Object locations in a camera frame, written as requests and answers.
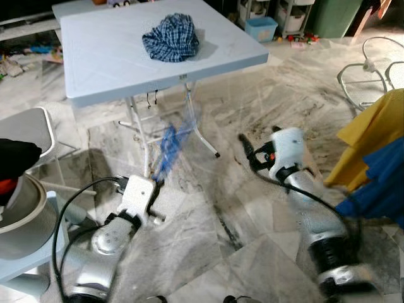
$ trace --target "table top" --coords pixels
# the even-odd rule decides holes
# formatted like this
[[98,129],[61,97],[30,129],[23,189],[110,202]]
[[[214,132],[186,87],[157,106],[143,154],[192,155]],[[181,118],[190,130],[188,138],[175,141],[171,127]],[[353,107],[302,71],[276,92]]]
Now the table top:
[[[191,15],[201,42],[180,63],[150,59],[142,35]],[[66,95],[77,107],[161,90],[268,60],[268,50],[202,0],[161,0],[61,18]]]
[[108,9],[108,5],[95,5],[92,0],[75,0],[52,5],[53,14],[59,23],[64,16],[98,11],[100,9]]
[[[57,195],[54,191],[47,193],[48,203],[57,210]],[[57,235],[56,252],[61,253],[68,242],[66,224],[62,224]],[[7,282],[16,276],[25,273],[32,268],[38,267],[51,260],[53,234],[49,240],[37,251],[21,259],[4,260],[0,259],[0,283]]]

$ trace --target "blue cloth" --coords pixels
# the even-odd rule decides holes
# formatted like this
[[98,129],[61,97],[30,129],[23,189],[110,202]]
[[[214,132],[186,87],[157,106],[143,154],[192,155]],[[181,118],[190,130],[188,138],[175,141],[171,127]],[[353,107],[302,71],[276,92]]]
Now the blue cloth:
[[347,198],[336,210],[343,216],[364,218],[389,217],[404,229],[404,137],[364,157],[370,183],[352,196],[359,213]]
[[158,27],[142,36],[150,58],[164,62],[182,62],[198,52],[199,41],[191,16],[168,15]]

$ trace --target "yellow cloth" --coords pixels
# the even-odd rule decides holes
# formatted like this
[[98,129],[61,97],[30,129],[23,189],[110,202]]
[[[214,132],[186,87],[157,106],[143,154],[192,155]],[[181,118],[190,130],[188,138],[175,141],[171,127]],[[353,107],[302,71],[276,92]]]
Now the yellow cloth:
[[348,143],[325,183],[353,191],[368,181],[362,157],[404,135],[404,90],[392,90],[358,115],[337,136]]

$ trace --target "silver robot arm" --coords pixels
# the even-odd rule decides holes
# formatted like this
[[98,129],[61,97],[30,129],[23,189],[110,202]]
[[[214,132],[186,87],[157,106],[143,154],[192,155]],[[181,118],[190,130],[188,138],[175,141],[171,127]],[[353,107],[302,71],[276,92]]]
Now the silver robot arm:
[[123,197],[117,208],[118,215],[111,214],[107,223],[94,233],[90,257],[80,271],[73,293],[67,298],[68,303],[108,301],[117,265],[133,235],[149,220],[150,205],[159,187],[153,180],[132,175],[119,191]]
[[[286,187],[288,203],[300,222],[302,240],[316,265],[319,287],[329,302],[339,302],[350,292],[373,291],[372,272],[357,259],[352,236],[343,219],[313,199],[319,196],[320,188],[312,172],[304,168],[303,132],[298,128],[275,127],[271,141],[255,151],[244,135],[239,139],[250,168],[258,175],[258,171],[268,169],[270,178],[260,176]],[[266,162],[257,159],[258,153],[264,153]]]

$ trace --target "black cable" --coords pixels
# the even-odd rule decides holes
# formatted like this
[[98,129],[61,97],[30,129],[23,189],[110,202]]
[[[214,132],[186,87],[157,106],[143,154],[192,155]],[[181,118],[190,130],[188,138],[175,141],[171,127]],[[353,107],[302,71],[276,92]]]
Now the black cable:
[[[281,128],[279,128],[278,126],[273,126],[272,130],[274,132],[281,130]],[[348,236],[349,239],[351,240],[351,244],[352,244],[352,252],[356,253],[361,245],[361,240],[362,240],[362,221],[360,220],[360,218],[358,218],[357,220],[357,233],[356,235],[354,234],[351,226],[349,226],[349,224],[347,223],[347,221],[345,220],[345,218],[331,205],[329,205],[327,202],[325,202],[324,200],[322,200],[321,198],[305,191],[302,190],[300,188],[297,188],[295,186],[292,186],[290,184],[285,184],[283,182],[278,182],[276,180],[272,180],[268,177],[265,177],[261,174],[258,173],[257,169],[255,168],[255,166],[257,166],[258,164],[261,164],[261,162],[259,162],[256,157],[255,157],[255,153],[256,151],[254,151],[254,148],[251,144],[251,142],[247,139],[247,137],[244,134],[239,134],[239,140],[241,141],[242,145],[243,145],[243,149],[244,149],[244,153],[246,154],[247,159],[249,160],[249,164],[250,164],[250,169],[262,180],[272,183],[274,185],[277,186],[281,186],[284,188],[287,188],[289,190],[293,190],[296,191],[298,193],[301,193],[311,199],[313,199],[314,201],[322,204],[324,207],[326,207],[329,211],[331,211],[341,222],[342,224],[344,224],[344,226],[347,229],[348,232]],[[356,199],[350,195],[348,198],[351,199],[352,203],[354,204],[354,208],[355,208],[355,212],[359,215],[359,204],[357,203]]]
[[64,293],[63,290],[63,283],[62,283],[62,276],[61,273],[59,271],[59,268],[57,267],[57,261],[56,261],[56,246],[57,246],[57,236],[59,234],[59,229],[60,226],[62,224],[62,220],[63,220],[63,216],[64,213],[66,212],[66,209],[68,208],[68,206],[73,202],[74,199],[76,199],[83,191],[85,191],[86,189],[88,189],[89,187],[92,187],[93,185],[99,183],[99,182],[103,182],[103,181],[113,181],[113,182],[118,182],[119,179],[116,177],[105,177],[105,178],[100,178],[97,179],[89,184],[87,184],[86,186],[84,186],[83,188],[79,189],[74,195],[72,195],[72,197],[70,197],[70,199],[68,199],[68,201],[66,202],[66,204],[62,207],[62,210],[59,214],[59,217],[57,218],[57,222],[55,225],[55,232],[54,232],[54,236],[53,236],[53,242],[52,242],[52,267],[55,273],[55,278],[56,278],[56,283],[57,283],[57,287],[59,288],[59,292],[61,294],[61,298],[63,303],[67,303],[67,297],[66,294]]
[[362,238],[362,222],[361,222],[360,219],[357,220],[357,232],[356,232],[356,235],[354,235],[354,232],[352,231],[351,226],[349,226],[349,224],[347,223],[345,218],[335,209],[334,206],[331,206],[330,204],[328,204],[327,202],[325,202],[321,198],[309,193],[308,191],[305,191],[303,189],[300,189],[300,188],[295,187],[295,186],[290,185],[290,184],[281,183],[281,182],[272,180],[272,179],[270,179],[268,177],[265,177],[264,175],[261,175],[260,173],[256,172],[253,169],[251,169],[251,170],[254,172],[254,174],[256,176],[258,176],[260,179],[262,179],[262,180],[264,180],[264,181],[266,181],[268,183],[271,183],[271,184],[274,184],[274,185],[277,185],[277,186],[281,186],[281,187],[287,188],[287,189],[292,190],[292,191],[296,191],[298,193],[303,194],[304,196],[307,196],[307,197],[313,199],[314,201],[320,203],[321,205],[323,205],[325,208],[327,208],[329,211],[331,211],[337,218],[339,218],[340,221],[342,222],[342,224],[344,224],[345,228],[347,229],[347,231],[349,233],[349,238],[352,240],[352,244],[354,244],[353,248],[352,248],[353,251],[357,252],[359,250],[360,243],[361,243],[361,238]]
[[61,272],[61,276],[63,276],[63,266],[64,266],[64,261],[66,260],[66,256],[69,253],[69,250],[71,249],[71,247],[73,246],[73,244],[80,239],[81,237],[83,237],[85,234],[88,234],[89,232],[94,232],[98,229],[100,229],[101,227],[103,227],[104,225],[101,226],[95,226],[92,227],[90,229],[86,229],[86,230],[82,230],[81,232],[77,233],[70,241],[69,244],[66,246],[63,255],[62,255],[62,260],[61,260],[61,268],[60,268],[60,272]]

